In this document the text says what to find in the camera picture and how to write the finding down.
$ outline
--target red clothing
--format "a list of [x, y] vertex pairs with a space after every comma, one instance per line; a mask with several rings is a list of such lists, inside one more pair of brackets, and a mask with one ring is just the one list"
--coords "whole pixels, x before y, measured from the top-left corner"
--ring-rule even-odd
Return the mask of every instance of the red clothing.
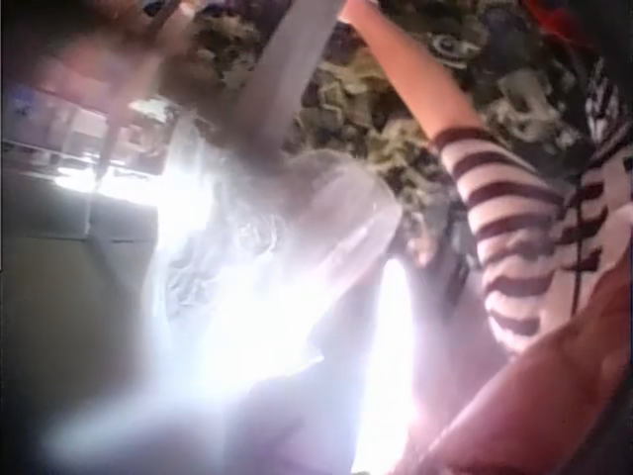
[[544, 2], [543, 0], [523, 0], [523, 4], [536, 18], [541, 28], [564, 42], [576, 46], [588, 44], [576, 20], [558, 2]]

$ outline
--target camouflage pattern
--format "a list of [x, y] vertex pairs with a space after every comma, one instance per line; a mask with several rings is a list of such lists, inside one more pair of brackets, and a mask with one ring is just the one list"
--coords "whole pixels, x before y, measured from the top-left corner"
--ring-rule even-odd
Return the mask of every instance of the camouflage pattern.
[[[178, 66], [181, 76], [199, 85], [201, 93], [192, 97], [204, 90], [216, 105], [230, 103], [289, 4], [227, 0], [207, 8], [196, 21], [195, 46]], [[381, 5], [454, 72], [503, 143], [554, 179], [570, 174], [573, 160], [566, 156], [585, 142], [582, 128], [563, 119], [576, 75], [549, 52], [517, 2], [384, 0]], [[494, 41], [499, 31], [505, 34], [500, 49]], [[205, 109], [200, 101], [189, 102]], [[289, 131], [287, 151], [331, 148], [362, 160], [405, 205], [403, 229], [411, 242], [437, 248], [433, 242], [446, 236], [446, 227], [463, 222], [451, 180], [351, 28], [336, 28], [303, 106]]]

